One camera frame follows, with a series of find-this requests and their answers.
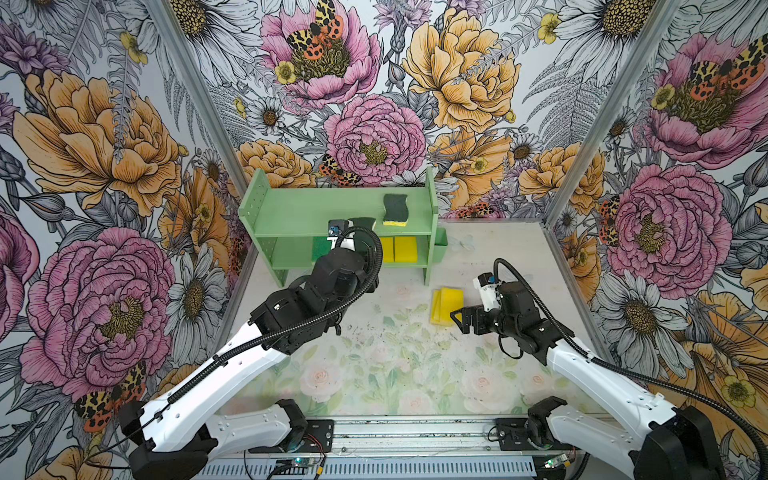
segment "green wooden shelf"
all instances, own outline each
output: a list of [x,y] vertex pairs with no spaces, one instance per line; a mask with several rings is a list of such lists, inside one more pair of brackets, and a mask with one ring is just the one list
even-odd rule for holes
[[[273,189],[265,173],[257,170],[238,211],[260,257],[280,286],[285,285],[288,270],[312,266],[313,238],[327,237],[329,220],[354,217],[375,218],[374,231],[380,237],[416,237],[416,263],[384,263],[383,267],[422,268],[424,283],[429,284],[438,233],[431,167],[426,177],[424,187]],[[408,225],[383,224],[385,194],[408,196]],[[445,238],[445,232],[438,237]]]

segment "floral tablecloth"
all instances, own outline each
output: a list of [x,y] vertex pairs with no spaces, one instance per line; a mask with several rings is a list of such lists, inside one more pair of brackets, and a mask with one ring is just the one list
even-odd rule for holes
[[[600,407],[531,356],[507,357],[495,334],[463,336],[429,322],[432,291],[465,291],[480,303],[472,277],[504,257],[524,273],[564,323],[586,338],[565,284],[536,223],[446,225],[449,251],[425,286],[421,270],[387,269],[379,288],[349,308],[341,336],[327,333],[253,380],[222,409],[252,412],[295,399],[305,415],[465,415],[523,413],[549,395],[583,412]],[[291,278],[302,274],[292,271]],[[236,318],[239,326],[276,289],[261,260]],[[518,347],[511,339],[505,349]]]

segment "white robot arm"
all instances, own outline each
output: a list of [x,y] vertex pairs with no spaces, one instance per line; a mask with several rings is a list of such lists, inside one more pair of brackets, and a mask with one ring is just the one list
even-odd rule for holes
[[[371,241],[344,241],[354,232]],[[236,417],[215,413],[304,343],[330,328],[340,335],[347,307],[376,288],[379,238],[365,227],[336,233],[336,247],[316,261],[310,275],[269,295],[250,321],[182,383],[157,399],[121,408],[121,430],[137,444],[129,457],[135,478],[188,480],[217,456],[256,447],[291,452],[299,446],[307,421],[293,400]]]
[[[367,233],[376,237],[370,230]],[[122,431],[137,443],[129,458],[134,477],[188,480],[217,456],[254,447],[293,451],[307,428],[295,402],[281,400],[267,410],[234,418],[215,412],[299,346],[332,326],[338,329],[346,307],[376,285],[381,266],[378,237],[373,243],[376,256],[371,264],[351,250],[331,250],[318,260],[311,276],[270,295],[254,310],[251,321],[184,382],[155,400],[124,406],[119,412]],[[524,280],[498,282],[499,263],[521,279],[511,265],[497,260],[493,274],[475,279],[483,305],[452,313],[456,325],[464,334],[474,329],[477,335],[514,338],[522,352],[569,378],[621,426],[583,415],[564,400],[550,397],[528,411],[525,434],[531,443],[575,445],[637,480],[725,479],[705,415],[693,407],[677,409],[594,356],[551,316]],[[739,419],[732,412],[729,417]],[[747,432],[749,425],[741,422]],[[761,446],[764,451],[759,437],[755,444],[758,452]]]
[[[499,265],[507,267],[518,281],[500,282]],[[574,445],[637,480],[725,479],[714,430],[703,413],[690,406],[678,409],[661,394],[654,395],[631,380],[660,383],[656,379],[596,357],[552,316],[525,279],[505,260],[497,259],[493,273],[482,274],[474,279],[474,284],[483,304],[451,314],[462,333],[474,329],[476,335],[497,333],[500,338],[514,338],[523,353],[533,355],[570,379],[621,426],[583,415],[553,396],[528,410],[525,434],[531,443]],[[665,386],[719,409],[750,436],[759,455],[765,451],[754,429],[728,408],[695,392]]]

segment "stack of sponges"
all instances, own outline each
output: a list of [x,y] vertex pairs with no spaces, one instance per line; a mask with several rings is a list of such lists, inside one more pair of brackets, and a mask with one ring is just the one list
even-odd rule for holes
[[464,306],[464,292],[453,288],[441,288],[435,290],[432,295],[432,318],[430,322],[441,326],[454,326],[451,312],[460,310]]
[[416,237],[381,237],[384,263],[417,263]]

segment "green scouring pad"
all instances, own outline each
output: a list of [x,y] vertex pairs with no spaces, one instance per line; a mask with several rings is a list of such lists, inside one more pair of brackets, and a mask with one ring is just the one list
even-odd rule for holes
[[384,224],[391,227],[404,227],[408,225],[408,195],[386,194],[384,195]]

